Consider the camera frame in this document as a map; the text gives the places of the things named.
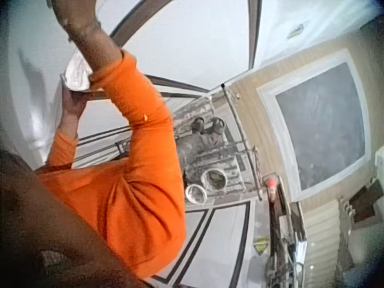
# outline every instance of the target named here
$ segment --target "wall siding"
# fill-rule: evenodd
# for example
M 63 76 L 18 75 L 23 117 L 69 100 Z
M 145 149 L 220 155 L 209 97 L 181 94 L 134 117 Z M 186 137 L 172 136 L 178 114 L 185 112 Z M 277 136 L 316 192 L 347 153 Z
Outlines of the wall siding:
M 237 110 L 251 144 L 259 149 L 260 170 L 263 175 L 277 172 L 287 183 L 287 176 L 271 122 L 257 94 L 257 88 L 297 68 L 316 61 L 326 55 L 347 48 L 357 67 L 367 98 L 372 155 L 384 144 L 384 59 L 382 20 L 375 20 L 362 29 L 316 45 L 289 58 L 276 62 L 235 82 L 230 89 L 239 93 Z M 371 161 L 339 183 L 303 201 L 303 211 L 320 207 L 340 196 L 355 194 L 373 175 Z M 287 187 L 287 198 L 290 199 Z

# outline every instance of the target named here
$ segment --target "orange long-sleeve shirt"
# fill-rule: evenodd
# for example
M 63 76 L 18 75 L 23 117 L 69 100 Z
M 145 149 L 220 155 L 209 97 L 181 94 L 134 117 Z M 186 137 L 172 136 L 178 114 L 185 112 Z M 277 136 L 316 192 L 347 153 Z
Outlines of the orange long-sleeve shirt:
M 94 73 L 91 83 L 93 88 L 103 88 L 128 119 L 133 129 L 130 156 L 39 177 L 138 277 L 149 277 L 176 257 L 185 239 L 183 184 L 172 116 L 128 53 Z M 76 144 L 58 131 L 47 165 L 72 163 Z

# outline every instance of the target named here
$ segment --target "beige wall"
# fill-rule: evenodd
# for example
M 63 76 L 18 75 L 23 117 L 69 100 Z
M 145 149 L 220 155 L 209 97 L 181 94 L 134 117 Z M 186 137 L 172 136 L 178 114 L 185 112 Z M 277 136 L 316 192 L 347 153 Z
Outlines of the beige wall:
M 251 144 L 259 149 L 260 169 L 263 175 L 277 172 L 287 183 L 277 139 L 256 89 L 343 48 L 349 50 L 355 62 L 367 98 L 372 155 L 384 145 L 384 42 L 382 30 L 381 33 L 378 32 L 375 21 L 352 34 L 319 44 L 267 66 L 230 86 L 234 93 L 239 93 L 241 96 L 237 110 L 247 137 Z M 303 200 L 301 202 L 303 210 L 309 211 L 341 195 L 348 197 L 356 193 L 372 177 L 373 159 L 372 156 L 368 165 L 338 184 Z

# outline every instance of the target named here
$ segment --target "white bucket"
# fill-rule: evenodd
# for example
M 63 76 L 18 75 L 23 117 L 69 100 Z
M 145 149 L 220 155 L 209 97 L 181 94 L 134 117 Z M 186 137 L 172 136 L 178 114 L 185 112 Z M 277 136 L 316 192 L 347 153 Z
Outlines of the white bucket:
M 207 199 L 205 189 L 197 184 L 188 185 L 185 189 L 185 196 L 189 202 L 196 205 L 203 205 Z
M 208 191 L 218 192 L 227 187 L 228 177 L 223 169 L 209 168 L 204 171 L 201 181 Z

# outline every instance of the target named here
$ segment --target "metal pole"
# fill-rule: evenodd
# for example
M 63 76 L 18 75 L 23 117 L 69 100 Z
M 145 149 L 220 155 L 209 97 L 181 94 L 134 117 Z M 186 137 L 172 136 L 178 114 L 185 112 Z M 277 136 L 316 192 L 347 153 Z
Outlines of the metal pole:
M 221 84 L 221 88 L 222 88 L 222 90 L 224 92 L 224 96 L 227 98 L 227 101 L 228 101 L 229 107 L 230 107 L 230 109 L 232 111 L 233 117 L 235 118 L 235 122 L 236 122 L 236 125 L 237 125 L 238 129 L 239 129 L 239 133 L 240 133 L 241 139 L 244 142 L 245 149 L 246 150 L 250 150 L 250 148 L 248 146 L 248 141 L 245 138 L 245 132 L 243 131 L 242 126 L 241 126 L 239 115 L 238 115 L 238 113 L 237 113 L 237 111 L 235 109 L 235 105 L 232 103 L 232 99 L 227 94 L 227 91 L 225 89 L 226 88 L 225 84 Z M 251 171 L 252 171 L 252 174 L 253 174 L 253 178 L 254 178 L 255 184 L 258 186 L 257 189 L 260 189 L 259 179 L 257 178 L 257 173 L 256 173 L 255 168 L 253 166 L 252 158 L 251 158 L 251 155 L 250 155 L 249 152 L 247 152 L 247 157 L 248 157 L 248 160 L 249 160 L 250 165 L 251 165 Z M 262 201 L 262 198 L 261 198 L 260 194 L 258 193 L 257 195 L 259 196 L 259 200 Z

